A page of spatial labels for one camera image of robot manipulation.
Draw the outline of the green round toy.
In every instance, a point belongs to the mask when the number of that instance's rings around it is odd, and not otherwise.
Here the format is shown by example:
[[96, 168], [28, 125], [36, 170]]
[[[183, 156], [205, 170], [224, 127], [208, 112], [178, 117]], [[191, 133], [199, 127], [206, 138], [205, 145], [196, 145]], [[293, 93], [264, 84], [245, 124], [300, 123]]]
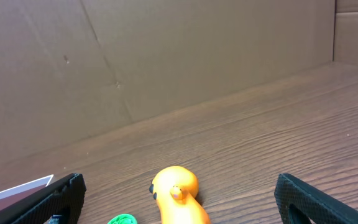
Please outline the green round toy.
[[112, 218], [108, 224], [137, 224], [137, 220], [133, 215], [123, 213]]

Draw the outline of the orange dog figurine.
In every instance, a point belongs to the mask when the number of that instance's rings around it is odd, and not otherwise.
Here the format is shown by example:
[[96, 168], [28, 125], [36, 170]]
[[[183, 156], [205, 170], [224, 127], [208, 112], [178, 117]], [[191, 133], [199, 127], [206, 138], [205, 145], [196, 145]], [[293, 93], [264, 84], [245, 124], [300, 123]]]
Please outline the orange dog figurine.
[[210, 224], [208, 213], [196, 200], [198, 190], [197, 177], [182, 166], [158, 172], [149, 191], [160, 210], [162, 224]]

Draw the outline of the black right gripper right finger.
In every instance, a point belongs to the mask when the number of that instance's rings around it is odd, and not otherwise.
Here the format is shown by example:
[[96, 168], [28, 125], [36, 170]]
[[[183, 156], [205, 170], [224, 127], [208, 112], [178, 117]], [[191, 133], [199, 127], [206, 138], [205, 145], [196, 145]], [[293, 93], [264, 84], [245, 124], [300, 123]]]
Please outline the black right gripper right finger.
[[284, 173], [274, 196], [284, 224], [358, 224], [358, 211], [297, 177]]

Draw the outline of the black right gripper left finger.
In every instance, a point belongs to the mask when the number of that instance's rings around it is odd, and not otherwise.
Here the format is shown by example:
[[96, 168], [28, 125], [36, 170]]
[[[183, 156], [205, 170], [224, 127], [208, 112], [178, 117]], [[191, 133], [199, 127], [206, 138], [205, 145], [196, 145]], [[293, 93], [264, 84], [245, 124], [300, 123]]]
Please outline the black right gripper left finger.
[[77, 223], [85, 193], [83, 175], [69, 174], [0, 210], [0, 224]]

